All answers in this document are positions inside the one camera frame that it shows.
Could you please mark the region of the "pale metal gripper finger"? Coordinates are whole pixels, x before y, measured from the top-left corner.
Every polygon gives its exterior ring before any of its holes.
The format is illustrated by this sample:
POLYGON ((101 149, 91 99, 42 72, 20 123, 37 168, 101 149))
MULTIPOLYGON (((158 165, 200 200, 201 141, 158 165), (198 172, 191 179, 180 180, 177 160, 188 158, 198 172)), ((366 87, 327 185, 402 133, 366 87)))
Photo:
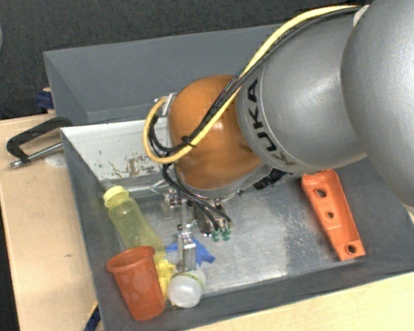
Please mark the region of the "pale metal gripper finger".
POLYGON ((185 251, 185 243, 184 243, 184 238, 183 235, 180 233, 179 236, 177 237, 177 256, 178 256, 178 261, 177 261, 177 271, 179 272, 184 272, 186 271, 186 251, 185 251))
POLYGON ((188 268, 190 270, 197 268, 197 245, 195 243, 195 238, 190 233, 185 233, 183 235, 184 246, 187 255, 188 268))

